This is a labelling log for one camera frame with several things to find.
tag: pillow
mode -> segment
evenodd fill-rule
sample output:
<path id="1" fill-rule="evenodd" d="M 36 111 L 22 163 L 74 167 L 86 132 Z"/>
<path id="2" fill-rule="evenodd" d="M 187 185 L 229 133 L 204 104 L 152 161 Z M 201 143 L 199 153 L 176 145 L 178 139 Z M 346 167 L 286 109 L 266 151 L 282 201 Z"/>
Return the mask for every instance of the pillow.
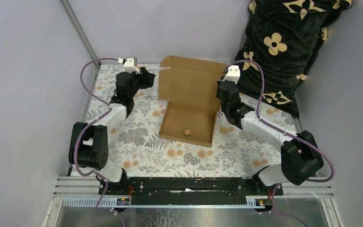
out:
<path id="1" fill-rule="evenodd" d="M 235 60 L 256 61 L 265 74 L 263 102 L 295 117 L 299 110 L 294 92 L 309 75 L 328 36 L 327 26 L 351 0 L 253 0 L 245 30 L 247 39 Z M 258 99 L 261 75 L 252 63 L 240 63 L 237 87 Z"/>

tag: glass panel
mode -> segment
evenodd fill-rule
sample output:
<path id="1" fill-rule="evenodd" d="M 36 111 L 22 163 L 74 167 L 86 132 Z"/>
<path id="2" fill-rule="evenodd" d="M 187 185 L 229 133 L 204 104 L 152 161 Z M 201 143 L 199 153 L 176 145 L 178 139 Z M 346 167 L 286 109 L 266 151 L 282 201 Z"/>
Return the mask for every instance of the glass panel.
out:
<path id="1" fill-rule="evenodd" d="M 309 226 L 327 227 L 323 208 L 318 199 L 275 199 L 279 211 L 294 214 Z M 63 207 L 59 227 L 89 227 L 94 208 Z M 276 214 L 259 215 L 252 209 L 135 209 L 122 212 L 126 226 L 130 227 L 264 227 L 283 226 Z M 293 227 L 299 221 L 282 216 Z M 99 208 L 95 227 L 121 227 L 121 218 L 108 208 Z"/>

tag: floral tablecloth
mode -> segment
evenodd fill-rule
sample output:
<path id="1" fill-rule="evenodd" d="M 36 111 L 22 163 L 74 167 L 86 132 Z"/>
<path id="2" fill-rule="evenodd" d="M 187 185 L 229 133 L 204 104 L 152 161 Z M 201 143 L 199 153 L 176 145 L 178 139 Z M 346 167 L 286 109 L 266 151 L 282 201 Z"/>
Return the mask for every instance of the floral tablecloth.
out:
<path id="1" fill-rule="evenodd" d="M 134 97 L 130 116 L 111 129 L 108 165 L 120 165 L 128 176 L 151 177 L 244 177 L 252 176 L 266 165 L 280 162 L 280 153 L 258 136 L 230 125 L 220 113 L 216 120 L 211 148 L 162 139 L 158 136 L 167 101 L 158 99 L 159 64 L 142 64 L 155 73 L 154 86 L 140 90 Z M 109 101 L 115 76 L 121 65 L 102 64 L 94 94 Z M 242 101 L 255 107 L 257 100 L 241 94 Z M 93 99 L 89 119 L 105 110 Z M 265 103 L 261 114 L 267 119 L 294 130 L 291 115 Z M 77 176 L 72 169 L 72 176 Z"/>

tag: white wall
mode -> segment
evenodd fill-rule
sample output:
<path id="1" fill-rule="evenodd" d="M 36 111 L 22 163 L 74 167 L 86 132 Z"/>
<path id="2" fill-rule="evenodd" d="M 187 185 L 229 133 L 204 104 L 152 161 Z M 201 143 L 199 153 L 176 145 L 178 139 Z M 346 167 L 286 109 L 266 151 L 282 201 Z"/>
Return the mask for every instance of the white wall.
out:
<path id="1" fill-rule="evenodd" d="M 299 89 L 304 128 L 336 166 L 331 182 L 346 227 L 363 226 L 363 0 L 328 28 L 307 81 Z M 323 171 L 329 174 L 328 167 Z"/>
<path id="2" fill-rule="evenodd" d="M 248 0 L 71 0 L 98 57 L 160 62 L 180 55 L 230 62 L 248 21 Z"/>
<path id="3" fill-rule="evenodd" d="M 86 101 L 87 61 L 59 1 L 0 0 L 0 227 L 41 225 Z"/>

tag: open cardboard box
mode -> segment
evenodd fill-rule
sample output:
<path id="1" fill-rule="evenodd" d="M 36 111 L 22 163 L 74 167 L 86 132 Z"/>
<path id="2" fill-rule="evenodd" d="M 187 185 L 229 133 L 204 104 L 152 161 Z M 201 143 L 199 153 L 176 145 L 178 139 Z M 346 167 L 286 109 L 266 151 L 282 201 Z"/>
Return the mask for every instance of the open cardboard box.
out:
<path id="1" fill-rule="evenodd" d="M 226 64 L 178 56 L 161 61 L 159 98 L 168 100 L 159 130 L 161 138 L 212 146 L 219 110 L 217 83 Z M 184 130 L 190 130 L 190 136 Z"/>

